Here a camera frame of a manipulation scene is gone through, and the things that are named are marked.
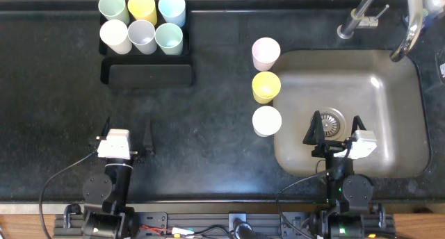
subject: faucet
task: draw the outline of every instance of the faucet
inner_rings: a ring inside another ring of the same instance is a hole
[[[350,15],[337,29],[337,34],[340,38],[348,39],[351,38],[354,34],[354,30],[363,25],[363,21],[365,19],[364,13],[368,10],[369,6],[374,0],[362,0],[359,6],[356,9],[353,9],[350,12]],[[410,21],[408,23],[406,36],[403,38],[401,44],[395,48],[389,58],[393,62],[400,61],[408,52],[410,52],[411,48],[417,41],[419,37],[420,30],[423,22],[423,4],[422,0],[408,0],[408,8],[409,8],[409,18]],[[368,17],[367,26],[368,27],[376,27],[379,16],[383,13],[383,11],[377,17]]]

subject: sink basin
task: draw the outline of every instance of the sink basin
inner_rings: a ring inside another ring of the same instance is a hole
[[[275,134],[275,156],[288,173],[315,173],[320,158],[304,145],[314,111],[320,110],[327,139],[350,136],[359,115],[377,138],[377,148],[354,160],[356,174],[412,177],[430,159],[416,66],[409,58],[398,63],[390,51],[290,51],[273,66],[282,87],[273,106],[282,115]],[[318,166],[324,170],[324,161]]]

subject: plastic cup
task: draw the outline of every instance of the plastic cup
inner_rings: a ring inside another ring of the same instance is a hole
[[[117,19],[126,25],[130,23],[125,0],[99,0],[99,11],[108,20]]]
[[[136,20],[147,20],[154,26],[158,22],[154,0],[128,0],[128,9]]]
[[[179,27],[183,27],[186,23],[185,0],[159,0],[158,8],[167,23],[173,23]]]
[[[100,39],[118,54],[127,54],[131,51],[127,25],[120,20],[105,22],[100,28]]]
[[[260,72],[252,81],[253,97],[260,104],[267,104],[281,90],[281,81],[272,72]]]
[[[260,38],[252,46],[253,65],[260,72],[272,68],[280,57],[280,45],[272,38]]]
[[[279,131],[282,118],[276,108],[262,106],[253,113],[252,123],[257,135],[267,137]]]
[[[136,20],[128,27],[128,38],[144,54],[156,51],[158,45],[154,40],[154,26],[147,20]]]
[[[180,55],[182,53],[182,30],[172,23],[162,24],[156,30],[154,39],[166,55]]]

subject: wooden floor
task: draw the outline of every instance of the wooden floor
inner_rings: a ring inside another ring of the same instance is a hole
[[[45,215],[48,231],[52,232],[54,215]],[[399,234],[409,238],[445,238],[445,214],[395,215]],[[38,215],[0,215],[5,239],[46,239]]]

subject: drain strainer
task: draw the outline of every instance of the drain strainer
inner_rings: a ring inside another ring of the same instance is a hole
[[[323,108],[320,110],[320,115],[326,139],[336,140],[345,133],[346,120],[338,110]]]
[[[340,120],[332,113],[320,113],[325,136],[330,138],[340,131]]]

